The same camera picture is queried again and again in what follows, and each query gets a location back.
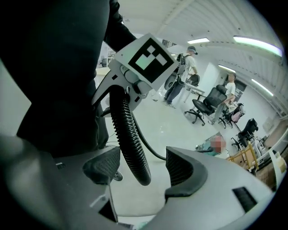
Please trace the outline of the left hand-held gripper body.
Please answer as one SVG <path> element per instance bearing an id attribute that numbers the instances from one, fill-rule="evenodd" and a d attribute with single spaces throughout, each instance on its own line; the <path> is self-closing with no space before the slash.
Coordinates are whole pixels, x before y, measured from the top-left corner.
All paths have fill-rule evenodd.
<path id="1" fill-rule="evenodd" d="M 110 88 L 129 88 L 145 96 L 152 89 L 159 90 L 177 65 L 165 46 L 148 33 L 115 54 L 110 69 L 117 77 Z"/>

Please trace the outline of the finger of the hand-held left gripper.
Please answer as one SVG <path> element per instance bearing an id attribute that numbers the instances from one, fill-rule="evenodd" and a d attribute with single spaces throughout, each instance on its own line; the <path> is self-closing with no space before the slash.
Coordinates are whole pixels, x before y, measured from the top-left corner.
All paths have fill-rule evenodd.
<path id="1" fill-rule="evenodd" d="M 125 94 L 130 111 L 134 111 L 141 101 L 145 99 L 145 94 L 137 94 L 134 89 L 130 88 L 129 86 L 125 88 Z"/>
<path id="2" fill-rule="evenodd" d="M 110 88 L 114 85 L 121 86 L 123 88 L 126 87 L 126 79 L 123 75 L 120 74 L 107 74 L 99 87 L 96 89 L 91 104 L 93 106 L 97 106 L 102 99 L 110 92 Z"/>

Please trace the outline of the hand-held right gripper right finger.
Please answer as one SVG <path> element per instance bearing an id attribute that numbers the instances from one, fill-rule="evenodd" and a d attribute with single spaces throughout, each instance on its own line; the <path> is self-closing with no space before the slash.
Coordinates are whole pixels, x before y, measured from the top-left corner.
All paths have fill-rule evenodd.
<path id="1" fill-rule="evenodd" d="M 237 164 L 196 151 L 168 146 L 166 168 L 165 205 L 144 230 L 246 230 L 274 196 Z"/>

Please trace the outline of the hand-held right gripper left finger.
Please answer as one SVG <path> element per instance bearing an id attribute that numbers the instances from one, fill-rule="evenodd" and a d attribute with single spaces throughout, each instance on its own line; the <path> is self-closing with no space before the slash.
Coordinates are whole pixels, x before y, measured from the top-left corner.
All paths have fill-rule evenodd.
<path id="1" fill-rule="evenodd" d="M 115 223 L 118 222 L 110 183 L 120 166 L 119 147 L 106 147 L 54 160 L 84 207 Z"/>

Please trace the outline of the person's left forearm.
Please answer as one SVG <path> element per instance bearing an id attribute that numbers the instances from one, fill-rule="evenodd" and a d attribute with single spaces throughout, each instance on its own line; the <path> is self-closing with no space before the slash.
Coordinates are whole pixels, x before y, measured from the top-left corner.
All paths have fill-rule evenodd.
<path id="1" fill-rule="evenodd" d="M 112 50 L 116 52 L 120 51 L 136 40 L 136 37 L 122 22 L 123 18 L 119 13 L 110 14 L 103 40 Z"/>

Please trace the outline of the red and teal vacuum cleaner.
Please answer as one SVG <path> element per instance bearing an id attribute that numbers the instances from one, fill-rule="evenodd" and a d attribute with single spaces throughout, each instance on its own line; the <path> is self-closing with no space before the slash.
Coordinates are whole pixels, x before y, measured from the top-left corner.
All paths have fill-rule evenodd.
<path id="1" fill-rule="evenodd" d="M 203 144 L 197 145 L 195 150 L 211 156 L 222 154 L 226 149 L 226 141 L 220 133 L 213 135 L 207 139 Z"/>

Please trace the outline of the black oval pad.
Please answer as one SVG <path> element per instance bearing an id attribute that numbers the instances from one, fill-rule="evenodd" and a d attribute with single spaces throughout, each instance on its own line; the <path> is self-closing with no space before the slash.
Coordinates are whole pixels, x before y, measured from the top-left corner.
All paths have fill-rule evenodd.
<path id="1" fill-rule="evenodd" d="M 177 79 L 178 79 L 177 75 L 171 74 L 164 83 L 164 89 L 169 90 L 177 81 Z"/>

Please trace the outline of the black backpack harness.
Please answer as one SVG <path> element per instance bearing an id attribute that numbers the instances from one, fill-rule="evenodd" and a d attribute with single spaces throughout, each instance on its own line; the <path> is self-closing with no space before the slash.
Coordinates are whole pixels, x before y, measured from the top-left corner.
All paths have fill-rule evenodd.
<path id="1" fill-rule="evenodd" d="M 176 68 L 177 75 L 181 75 L 185 71 L 185 59 L 186 59 L 186 56 L 183 53 L 177 56 L 176 58 L 178 62 L 178 67 Z"/>

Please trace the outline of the wooden rack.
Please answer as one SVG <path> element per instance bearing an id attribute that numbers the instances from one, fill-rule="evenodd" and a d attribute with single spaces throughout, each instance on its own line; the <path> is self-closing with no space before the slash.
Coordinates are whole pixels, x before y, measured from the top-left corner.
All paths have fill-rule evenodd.
<path id="1" fill-rule="evenodd" d="M 226 160 L 237 164 L 252 173 L 254 176 L 259 169 L 256 154 L 250 142 L 248 142 L 248 146 L 245 149 L 240 150 L 234 156 L 227 157 Z"/>

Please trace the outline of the black bag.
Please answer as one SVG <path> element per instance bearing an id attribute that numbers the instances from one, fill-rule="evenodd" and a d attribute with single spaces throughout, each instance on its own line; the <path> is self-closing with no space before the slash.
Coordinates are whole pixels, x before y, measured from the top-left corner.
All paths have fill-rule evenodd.
<path id="1" fill-rule="evenodd" d="M 198 74 L 193 74 L 189 77 L 189 83 L 192 85 L 192 86 L 195 86 L 197 87 L 198 84 L 199 84 L 199 81 L 200 81 L 200 76 Z"/>

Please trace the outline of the white curved shelving unit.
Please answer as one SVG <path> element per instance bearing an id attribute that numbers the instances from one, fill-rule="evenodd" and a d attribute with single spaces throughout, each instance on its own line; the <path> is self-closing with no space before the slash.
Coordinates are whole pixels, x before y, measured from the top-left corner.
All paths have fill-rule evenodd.
<path id="1" fill-rule="evenodd" d="M 276 191 L 288 174 L 288 129 L 260 158 L 256 177 L 272 191 Z"/>

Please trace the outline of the white desk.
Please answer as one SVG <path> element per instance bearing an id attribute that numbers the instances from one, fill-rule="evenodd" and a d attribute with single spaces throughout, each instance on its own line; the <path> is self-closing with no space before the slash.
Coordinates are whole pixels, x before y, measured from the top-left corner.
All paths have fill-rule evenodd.
<path id="1" fill-rule="evenodd" d="M 185 83 L 185 90 L 188 92 L 188 95 L 186 96 L 184 103 L 188 100 L 190 94 L 197 95 L 197 100 L 200 99 L 200 97 L 204 97 L 205 91 L 201 90 L 199 87 L 193 86 L 191 84 Z"/>

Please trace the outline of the pink backpack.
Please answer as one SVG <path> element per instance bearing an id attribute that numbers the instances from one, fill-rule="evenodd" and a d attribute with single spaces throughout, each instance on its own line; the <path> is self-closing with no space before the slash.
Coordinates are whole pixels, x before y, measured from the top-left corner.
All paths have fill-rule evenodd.
<path id="1" fill-rule="evenodd" d="M 232 116 L 231 116 L 231 120 L 234 122 L 234 123 L 237 123 L 238 120 L 245 114 L 245 111 L 244 111 L 244 106 L 243 105 L 240 105 L 238 106 L 232 113 Z"/>

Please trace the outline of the black mesh office chair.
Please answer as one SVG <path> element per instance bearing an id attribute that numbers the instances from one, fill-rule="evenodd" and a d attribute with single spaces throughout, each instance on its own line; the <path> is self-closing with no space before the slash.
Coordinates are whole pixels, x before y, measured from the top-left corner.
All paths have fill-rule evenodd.
<path id="1" fill-rule="evenodd" d="M 216 87 L 213 87 L 210 93 L 204 97 L 203 101 L 200 101 L 199 99 L 193 99 L 192 103 L 195 108 L 185 111 L 184 114 L 189 113 L 195 115 L 195 120 L 192 123 L 194 124 L 197 119 L 199 119 L 202 122 L 202 126 L 204 126 L 204 116 L 212 115 L 218 106 L 227 99 L 226 91 L 227 89 L 220 84 Z"/>

